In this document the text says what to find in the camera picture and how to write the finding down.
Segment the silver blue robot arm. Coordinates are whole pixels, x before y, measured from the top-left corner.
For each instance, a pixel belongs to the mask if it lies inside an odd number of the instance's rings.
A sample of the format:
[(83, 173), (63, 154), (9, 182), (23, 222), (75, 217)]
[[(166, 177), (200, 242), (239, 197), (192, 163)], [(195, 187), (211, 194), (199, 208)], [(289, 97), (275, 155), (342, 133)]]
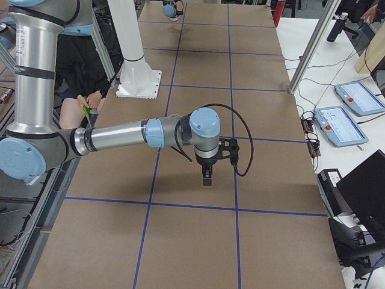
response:
[(211, 184), (220, 152), (220, 119), (211, 108), (102, 128), (54, 127), (58, 35), (93, 32), (91, 1), (10, 1), (8, 13), (16, 23), (16, 91), (14, 121), (1, 141), (6, 175), (31, 179), (78, 156), (139, 143), (153, 148), (192, 145), (203, 183)]
[[(177, 3), (181, 2), (182, 3), (182, 9), (179, 10), (177, 7)], [(163, 13), (165, 16), (169, 17), (170, 19), (177, 19), (179, 16), (183, 15), (183, 8), (184, 8), (184, 3), (183, 1), (180, 0), (168, 0), (168, 1), (163, 1)]]

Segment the person's bare hand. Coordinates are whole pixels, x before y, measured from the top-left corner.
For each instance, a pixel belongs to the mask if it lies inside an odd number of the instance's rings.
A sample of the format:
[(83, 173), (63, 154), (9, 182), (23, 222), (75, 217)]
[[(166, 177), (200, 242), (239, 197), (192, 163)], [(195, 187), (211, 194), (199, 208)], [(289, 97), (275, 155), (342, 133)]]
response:
[(87, 107), (89, 109), (100, 110), (102, 108), (104, 99), (100, 91), (89, 94), (88, 96), (78, 95), (77, 100), (80, 104), (80, 107)]

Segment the black monitor arm base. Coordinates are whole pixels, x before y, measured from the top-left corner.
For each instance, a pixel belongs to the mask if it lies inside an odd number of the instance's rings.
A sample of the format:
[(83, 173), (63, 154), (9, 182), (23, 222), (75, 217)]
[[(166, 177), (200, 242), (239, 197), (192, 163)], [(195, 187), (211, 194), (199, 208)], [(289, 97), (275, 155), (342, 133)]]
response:
[(355, 279), (364, 277), (384, 253), (384, 240), (375, 241), (358, 226), (349, 228), (334, 218), (329, 218), (328, 224), (340, 265), (352, 267)]

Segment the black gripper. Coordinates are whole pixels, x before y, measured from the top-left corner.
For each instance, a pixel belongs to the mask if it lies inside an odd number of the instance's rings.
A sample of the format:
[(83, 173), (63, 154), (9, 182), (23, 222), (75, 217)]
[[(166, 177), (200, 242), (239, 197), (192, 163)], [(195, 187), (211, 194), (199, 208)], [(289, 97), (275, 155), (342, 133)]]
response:
[(222, 159), (220, 155), (204, 158), (195, 154), (196, 161), (202, 166), (203, 185), (212, 185), (212, 166)]

